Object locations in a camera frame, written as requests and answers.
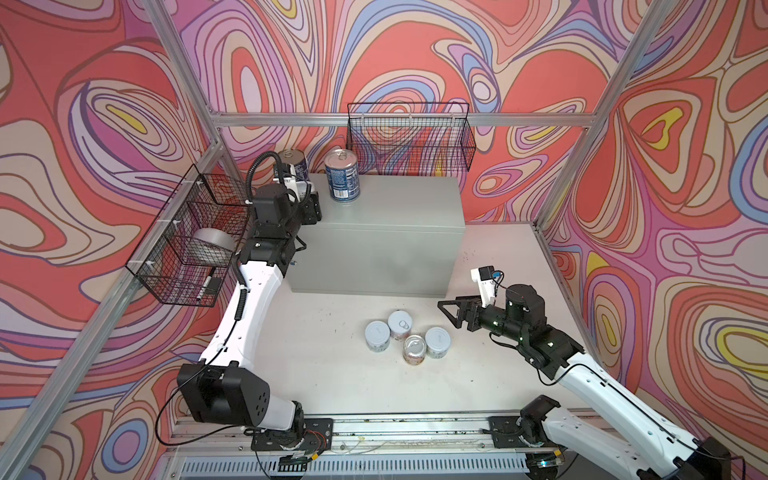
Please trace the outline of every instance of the black mounting plate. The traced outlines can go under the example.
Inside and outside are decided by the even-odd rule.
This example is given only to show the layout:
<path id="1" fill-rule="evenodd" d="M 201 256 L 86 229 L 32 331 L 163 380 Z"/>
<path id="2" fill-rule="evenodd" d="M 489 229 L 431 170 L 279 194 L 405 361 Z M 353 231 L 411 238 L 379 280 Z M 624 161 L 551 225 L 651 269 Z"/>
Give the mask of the black mounting plate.
<path id="1" fill-rule="evenodd" d="M 519 416 L 488 417 L 488 429 L 491 431 L 493 446 L 497 449 L 529 449 L 530 445 L 520 440 L 517 421 Z M 545 442 L 542 447 L 556 447 L 553 442 Z"/>
<path id="2" fill-rule="evenodd" d="M 333 419 L 304 419 L 304 425 L 307 430 L 319 433 L 325 439 L 325 444 L 317 438 L 317 435 L 306 432 L 304 439 L 296 450 L 314 452 L 320 449 L 329 450 L 331 448 Z M 253 434 L 253 438 L 250 441 L 250 449 L 254 452 L 291 452 L 291 450 L 284 450 L 277 442 L 267 438 L 266 433 L 259 433 L 258 431 Z"/>

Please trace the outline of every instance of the silver can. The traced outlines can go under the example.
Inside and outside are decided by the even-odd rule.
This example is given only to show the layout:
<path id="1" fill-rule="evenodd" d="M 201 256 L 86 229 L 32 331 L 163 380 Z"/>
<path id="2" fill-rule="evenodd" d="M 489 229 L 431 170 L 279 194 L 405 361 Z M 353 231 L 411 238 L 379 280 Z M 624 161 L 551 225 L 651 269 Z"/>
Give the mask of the silver can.
<path id="1" fill-rule="evenodd" d="M 411 365 L 423 362 L 426 354 L 427 342 L 420 335 L 411 335 L 402 346 L 402 358 Z"/>
<path id="2" fill-rule="evenodd" d="M 357 155 L 351 150 L 336 147 L 323 157 L 331 198 L 337 202 L 351 202 L 360 196 L 360 178 Z"/>
<path id="3" fill-rule="evenodd" d="M 304 180 L 305 182 L 310 180 L 310 168 L 307 165 L 304 152 L 289 149 L 281 151 L 278 155 L 284 164 L 293 165 L 293 168 L 296 169 L 297 180 Z"/>

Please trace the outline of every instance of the gray metal cabinet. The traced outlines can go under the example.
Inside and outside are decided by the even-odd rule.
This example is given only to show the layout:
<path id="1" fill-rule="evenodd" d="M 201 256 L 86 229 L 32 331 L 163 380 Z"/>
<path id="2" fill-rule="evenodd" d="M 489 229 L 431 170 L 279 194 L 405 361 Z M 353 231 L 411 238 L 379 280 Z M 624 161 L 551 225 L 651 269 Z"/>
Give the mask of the gray metal cabinet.
<path id="1" fill-rule="evenodd" d="M 325 174 L 310 177 L 323 220 L 299 231 L 294 292 L 445 297 L 464 235 L 455 178 L 361 175 L 360 197 L 342 204 Z"/>

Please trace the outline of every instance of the wire mesh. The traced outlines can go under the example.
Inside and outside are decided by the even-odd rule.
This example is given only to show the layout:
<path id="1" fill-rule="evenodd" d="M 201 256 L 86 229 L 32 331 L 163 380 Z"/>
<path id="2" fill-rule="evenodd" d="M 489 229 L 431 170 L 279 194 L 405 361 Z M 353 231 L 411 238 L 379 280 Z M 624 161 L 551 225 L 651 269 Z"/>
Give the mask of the wire mesh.
<path id="1" fill-rule="evenodd" d="M 346 147 L 361 173 L 457 176 L 475 156 L 465 102 L 348 104 Z"/>
<path id="2" fill-rule="evenodd" d="M 245 185 L 226 175 L 198 174 L 184 203 L 139 267 L 128 269 L 161 303 L 213 306 L 235 254 L 195 237 L 215 228 L 238 244 L 248 221 Z"/>

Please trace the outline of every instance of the tin can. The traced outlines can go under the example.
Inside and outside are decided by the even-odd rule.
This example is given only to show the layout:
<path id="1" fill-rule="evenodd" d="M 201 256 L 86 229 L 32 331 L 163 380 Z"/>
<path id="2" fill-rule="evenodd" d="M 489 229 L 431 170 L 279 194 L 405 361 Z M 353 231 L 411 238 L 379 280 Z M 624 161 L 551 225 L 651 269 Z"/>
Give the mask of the tin can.
<path id="1" fill-rule="evenodd" d="M 334 148 L 323 157 L 326 165 L 331 198 L 338 202 L 351 202 L 360 196 L 357 173 L 357 155 L 351 150 Z"/>
<path id="2" fill-rule="evenodd" d="M 366 327 L 366 343 L 373 352 L 383 352 L 389 346 L 389 327 L 381 320 L 374 320 Z"/>
<path id="3" fill-rule="evenodd" d="M 440 326 L 433 326 L 424 335 L 427 342 L 427 355 L 429 358 L 441 359 L 451 348 L 451 336 Z"/>
<path id="4" fill-rule="evenodd" d="M 423 362 L 426 353 L 427 342 L 419 335 L 411 335 L 402 346 L 402 358 L 411 365 Z"/>
<path id="5" fill-rule="evenodd" d="M 304 152 L 289 149 L 281 151 L 278 155 L 284 164 L 293 165 L 293 168 L 296 170 L 297 180 L 304 180 L 305 182 L 310 180 L 310 168 L 307 165 Z"/>
<path id="6" fill-rule="evenodd" d="M 387 325 L 392 331 L 392 338 L 402 340 L 411 334 L 413 318 L 405 310 L 396 310 L 387 319 Z"/>

